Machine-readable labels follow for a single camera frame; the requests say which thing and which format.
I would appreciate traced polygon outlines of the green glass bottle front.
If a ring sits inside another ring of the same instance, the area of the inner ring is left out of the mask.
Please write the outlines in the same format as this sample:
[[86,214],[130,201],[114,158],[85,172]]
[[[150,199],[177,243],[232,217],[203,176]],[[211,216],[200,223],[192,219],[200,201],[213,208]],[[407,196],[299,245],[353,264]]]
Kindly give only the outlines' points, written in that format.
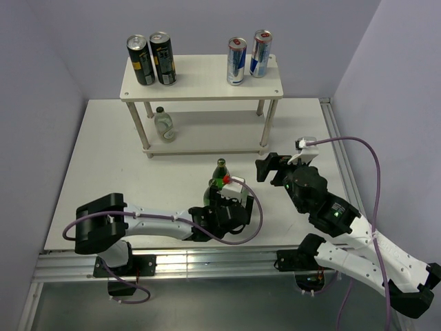
[[217,180],[210,179],[208,182],[208,187],[203,195],[204,206],[211,206],[211,207],[216,206],[219,198],[219,194],[220,194],[220,189]]

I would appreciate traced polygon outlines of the green glass bottle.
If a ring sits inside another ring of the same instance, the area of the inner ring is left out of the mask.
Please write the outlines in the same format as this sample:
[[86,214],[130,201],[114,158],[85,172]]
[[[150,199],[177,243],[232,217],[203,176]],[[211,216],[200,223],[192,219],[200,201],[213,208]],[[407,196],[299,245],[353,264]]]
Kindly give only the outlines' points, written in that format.
[[211,206],[211,207],[216,206],[219,198],[219,194],[220,194],[220,189],[217,180],[210,179],[208,182],[208,187],[203,195],[204,206]]
[[226,160],[224,158],[219,158],[216,168],[213,171],[212,178],[216,180],[218,186],[223,186],[223,179],[227,175],[229,175],[229,170],[226,166]]

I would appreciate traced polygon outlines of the clear soda bottle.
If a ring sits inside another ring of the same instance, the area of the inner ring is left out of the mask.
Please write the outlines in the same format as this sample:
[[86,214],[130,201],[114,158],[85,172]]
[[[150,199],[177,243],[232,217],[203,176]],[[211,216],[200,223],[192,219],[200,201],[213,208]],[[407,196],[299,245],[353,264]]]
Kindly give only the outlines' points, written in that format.
[[156,108],[156,114],[154,116],[154,125],[156,132],[164,143],[171,143],[175,140],[175,130],[172,118],[162,106]]

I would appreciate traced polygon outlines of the silver can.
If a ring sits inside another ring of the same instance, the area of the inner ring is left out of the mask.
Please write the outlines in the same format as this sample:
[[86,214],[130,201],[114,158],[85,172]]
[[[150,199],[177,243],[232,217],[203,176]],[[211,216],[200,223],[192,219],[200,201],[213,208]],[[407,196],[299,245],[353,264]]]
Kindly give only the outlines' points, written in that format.
[[228,48],[227,82],[232,86],[238,86],[243,82],[245,75],[247,42],[243,38],[232,37],[228,41]]
[[249,69],[251,76],[261,78],[266,75],[272,39],[272,34],[268,30],[255,32]]

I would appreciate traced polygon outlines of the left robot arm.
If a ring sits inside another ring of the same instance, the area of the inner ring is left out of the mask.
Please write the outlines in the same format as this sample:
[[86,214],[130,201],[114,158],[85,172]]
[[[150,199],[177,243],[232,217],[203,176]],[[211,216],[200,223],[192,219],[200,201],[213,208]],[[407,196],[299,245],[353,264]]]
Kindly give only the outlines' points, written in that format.
[[74,251],[96,254],[118,275],[134,267],[127,237],[157,236],[208,242],[240,234],[251,222],[254,196],[237,183],[209,190],[209,203],[181,212],[141,208],[111,193],[76,209]]

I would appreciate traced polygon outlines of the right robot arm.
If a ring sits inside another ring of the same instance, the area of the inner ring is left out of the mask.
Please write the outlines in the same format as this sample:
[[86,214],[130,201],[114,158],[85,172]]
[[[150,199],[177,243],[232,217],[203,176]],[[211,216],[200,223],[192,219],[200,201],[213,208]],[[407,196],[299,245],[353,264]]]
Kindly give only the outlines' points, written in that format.
[[379,232],[348,201],[327,189],[327,180],[318,169],[296,155],[271,152],[255,162],[259,182],[269,172],[276,174],[271,184],[286,190],[295,208],[307,214],[315,229],[334,239],[331,243],[317,234],[308,234],[293,257],[278,255],[281,271],[295,267],[331,268],[389,296],[391,307],[406,317],[417,319],[434,298],[432,290],[440,282],[440,265],[420,261]]

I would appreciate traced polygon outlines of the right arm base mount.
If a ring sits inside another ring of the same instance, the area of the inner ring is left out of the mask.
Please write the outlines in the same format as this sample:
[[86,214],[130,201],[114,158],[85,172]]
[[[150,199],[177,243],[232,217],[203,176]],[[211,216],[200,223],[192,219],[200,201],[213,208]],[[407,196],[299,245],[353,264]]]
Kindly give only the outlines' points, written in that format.
[[313,297],[325,287],[324,268],[299,250],[277,250],[274,267],[279,272],[293,272],[301,294]]

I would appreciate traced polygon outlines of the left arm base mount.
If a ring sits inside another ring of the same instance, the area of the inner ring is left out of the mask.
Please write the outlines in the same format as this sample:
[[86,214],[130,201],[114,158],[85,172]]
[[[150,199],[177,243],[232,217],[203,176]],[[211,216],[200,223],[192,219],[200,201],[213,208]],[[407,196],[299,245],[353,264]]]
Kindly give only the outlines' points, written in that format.
[[[141,277],[153,277],[156,270],[156,255],[133,255],[128,264],[111,268],[100,257],[96,258],[92,277],[107,279],[110,299],[120,304],[134,305],[150,300],[151,293],[140,284]],[[146,294],[144,299],[129,300],[137,291]]]

